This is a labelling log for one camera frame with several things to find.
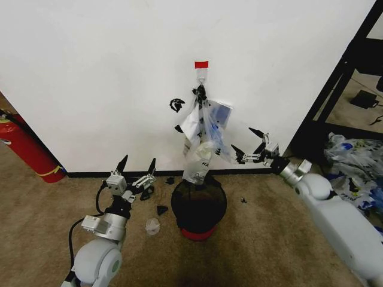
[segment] red base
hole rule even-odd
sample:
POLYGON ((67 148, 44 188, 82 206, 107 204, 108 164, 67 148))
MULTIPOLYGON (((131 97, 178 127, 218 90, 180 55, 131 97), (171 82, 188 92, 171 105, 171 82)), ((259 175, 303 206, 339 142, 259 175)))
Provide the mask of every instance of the red base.
POLYGON ((207 238, 209 238, 210 235, 213 234, 213 232, 216 228, 217 228, 217 226, 214 226, 212 229, 210 229, 209 231, 207 231, 205 233, 192 233, 192 232, 189 232, 185 229, 181 229, 181 233, 183 236, 185 236, 186 238, 188 238, 190 240, 203 241, 203 240, 206 240, 207 238))

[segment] black cable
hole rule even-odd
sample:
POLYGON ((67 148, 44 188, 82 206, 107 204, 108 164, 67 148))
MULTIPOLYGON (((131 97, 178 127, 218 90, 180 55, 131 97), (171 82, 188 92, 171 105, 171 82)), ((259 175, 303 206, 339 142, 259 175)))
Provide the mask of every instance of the black cable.
POLYGON ((380 120, 380 118, 383 118, 383 115, 381 115, 380 117, 377 117, 377 118, 375 119, 375 121, 372 122, 372 123, 370 123, 369 125, 372 126, 373 124, 376 124, 376 123, 381 122, 382 120, 380 120))
MULTIPOLYGON (((96 214, 96 215, 92 215, 94 217, 100 217, 100 216, 104 215, 103 211, 101 211, 101 209, 99 207, 99 202, 98 201, 99 201, 99 198, 100 198, 101 191, 105 187, 107 187, 107 182, 106 181, 102 181, 100 189, 98 189, 98 192, 97 192, 97 195, 96 195, 96 208, 97 208, 97 211, 99 213, 96 214)), ((79 219, 78 221, 73 223, 73 225, 71 226, 71 229, 69 229, 68 242, 69 242, 69 254, 71 256, 71 269, 72 269, 72 267, 74 265, 74 253, 73 253, 72 233, 73 233, 73 229, 76 227, 76 225, 79 224, 80 222, 82 222, 83 220, 84 220, 84 218, 79 219)))
POLYGON ((101 210, 100 205, 99 205, 100 194, 101 194, 101 191, 107 186, 108 186, 107 182, 102 181, 100 189, 98 190, 97 195, 96 195, 96 209, 97 209, 97 212, 100 214, 104 214, 104 212, 101 210))

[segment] white wall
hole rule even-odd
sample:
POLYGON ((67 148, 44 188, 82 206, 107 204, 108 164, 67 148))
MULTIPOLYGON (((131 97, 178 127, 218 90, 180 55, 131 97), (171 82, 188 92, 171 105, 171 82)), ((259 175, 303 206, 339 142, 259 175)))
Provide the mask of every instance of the white wall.
POLYGON ((383 40, 383 16, 380 16, 374 27, 371 29, 368 38, 383 40))
POLYGON ((126 170, 152 157, 177 170, 174 126, 193 103, 193 62, 209 60, 208 96, 234 106, 228 143, 253 151, 251 126, 283 152, 373 2, 1 1, 0 90, 70 172, 126 153, 126 170))

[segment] black baseboard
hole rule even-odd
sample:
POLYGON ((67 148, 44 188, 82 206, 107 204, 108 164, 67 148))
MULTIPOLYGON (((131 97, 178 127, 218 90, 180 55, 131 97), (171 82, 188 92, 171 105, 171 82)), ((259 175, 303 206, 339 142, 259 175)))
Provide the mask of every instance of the black baseboard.
MULTIPOLYGON (((146 175, 148 172, 123 172, 128 178, 146 175)), ((268 175, 271 169, 212 169, 211 175, 268 175)), ((156 171, 156 176, 180 176, 183 170, 156 171)), ((68 172, 70 178, 107 178, 110 172, 68 172)))

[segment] pile of plastic waste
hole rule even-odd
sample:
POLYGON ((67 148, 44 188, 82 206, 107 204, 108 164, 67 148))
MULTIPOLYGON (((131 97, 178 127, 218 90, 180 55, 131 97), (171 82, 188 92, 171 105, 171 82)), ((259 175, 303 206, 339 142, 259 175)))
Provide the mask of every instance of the pile of plastic waste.
POLYGON ((334 191, 366 216, 374 210, 383 219, 383 142, 331 133, 324 155, 334 191))

